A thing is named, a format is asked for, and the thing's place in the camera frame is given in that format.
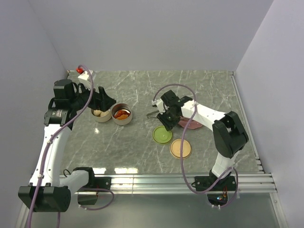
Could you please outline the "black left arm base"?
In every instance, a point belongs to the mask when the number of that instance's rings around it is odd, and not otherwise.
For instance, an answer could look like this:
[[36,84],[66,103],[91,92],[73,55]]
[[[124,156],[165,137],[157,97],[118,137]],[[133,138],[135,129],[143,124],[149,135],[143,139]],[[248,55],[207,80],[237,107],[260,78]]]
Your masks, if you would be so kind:
[[81,207],[98,206],[99,203],[106,205],[113,200],[113,194],[110,192],[112,178],[97,177],[92,186],[86,185],[77,193],[77,202]]

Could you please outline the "steel food tongs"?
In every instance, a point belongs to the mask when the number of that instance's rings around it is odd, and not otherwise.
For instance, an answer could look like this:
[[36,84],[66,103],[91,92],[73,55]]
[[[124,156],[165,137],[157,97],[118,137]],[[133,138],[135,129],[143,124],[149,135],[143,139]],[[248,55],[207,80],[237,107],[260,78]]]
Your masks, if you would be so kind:
[[159,113],[160,113],[159,110],[156,110],[156,111],[153,111],[153,112],[151,112],[151,113],[148,113],[148,114],[146,115],[146,117],[147,117],[148,119],[157,119],[157,115],[158,115]]

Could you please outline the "green round lid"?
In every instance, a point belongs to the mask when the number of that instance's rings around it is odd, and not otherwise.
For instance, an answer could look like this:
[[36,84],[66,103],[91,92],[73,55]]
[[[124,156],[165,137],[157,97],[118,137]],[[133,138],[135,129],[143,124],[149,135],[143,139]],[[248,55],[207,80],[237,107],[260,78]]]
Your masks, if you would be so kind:
[[165,145],[172,140],[173,133],[172,131],[167,131],[164,126],[157,126],[152,132],[152,138],[156,143]]

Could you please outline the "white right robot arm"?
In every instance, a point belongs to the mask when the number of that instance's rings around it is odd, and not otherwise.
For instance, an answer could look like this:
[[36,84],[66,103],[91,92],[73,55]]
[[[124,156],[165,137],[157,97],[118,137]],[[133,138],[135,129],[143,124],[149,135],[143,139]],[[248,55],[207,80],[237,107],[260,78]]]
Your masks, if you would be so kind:
[[189,122],[196,121],[212,131],[218,154],[207,181],[201,185],[205,191],[222,189],[231,174],[236,156],[249,141],[238,114],[213,110],[188,96],[179,98],[172,90],[159,99],[153,98],[152,105],[159,110],[157,118],[167,131],[175,127],[182,117]]

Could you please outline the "red sausage piece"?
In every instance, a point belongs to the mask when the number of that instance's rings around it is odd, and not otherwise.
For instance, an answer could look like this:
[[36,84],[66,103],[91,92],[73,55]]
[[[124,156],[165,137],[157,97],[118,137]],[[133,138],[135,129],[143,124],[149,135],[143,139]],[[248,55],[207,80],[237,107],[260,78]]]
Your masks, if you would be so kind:
[[128,114],[128,115],[130,115],[131,113],[130,113],[129,110],[120,109],[120,110],[118,110],[118,111],[115,113],[114,117],[115,117],[116,115],[122,115],[122,114]]

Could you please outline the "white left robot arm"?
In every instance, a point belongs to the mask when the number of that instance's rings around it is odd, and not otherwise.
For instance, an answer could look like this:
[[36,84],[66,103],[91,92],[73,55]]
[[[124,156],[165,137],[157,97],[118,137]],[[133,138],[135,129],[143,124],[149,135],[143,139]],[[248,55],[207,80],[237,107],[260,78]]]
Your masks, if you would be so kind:
[[87,107],[108,111],[116,103],[103,87],[90,91],[70,79],[56,81],[53,91],[44,115],[44,141],[36,169],[29,184],[18,191],[18,197],[33,212],[65,212],[74,193],[100,186],[91,167],[77,167],[63,180],[59,169],[75,117]]

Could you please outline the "orange fried food piece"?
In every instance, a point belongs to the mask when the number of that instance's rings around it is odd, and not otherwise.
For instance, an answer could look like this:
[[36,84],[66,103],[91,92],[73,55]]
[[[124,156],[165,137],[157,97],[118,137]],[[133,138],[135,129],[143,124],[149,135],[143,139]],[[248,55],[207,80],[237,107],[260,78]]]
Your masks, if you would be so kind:
[[127,119],[128,117],[129,117],[128,114],[122,114],[122,115],[116,115],[115,119],[117,119],[117,120],[124,120],[124,119]]

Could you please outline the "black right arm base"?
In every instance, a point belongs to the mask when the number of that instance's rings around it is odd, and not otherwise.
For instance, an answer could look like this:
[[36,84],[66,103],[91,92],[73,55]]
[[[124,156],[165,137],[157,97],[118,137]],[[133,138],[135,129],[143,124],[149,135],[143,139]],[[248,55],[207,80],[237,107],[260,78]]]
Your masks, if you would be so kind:
[[211,176],[195,176],[191,184],[198,192],[207,193],[208,203],[212,208],[226,207],[237,197],[238,177],[228,175],[220,179],[209,191],[206,191],[215,182]]

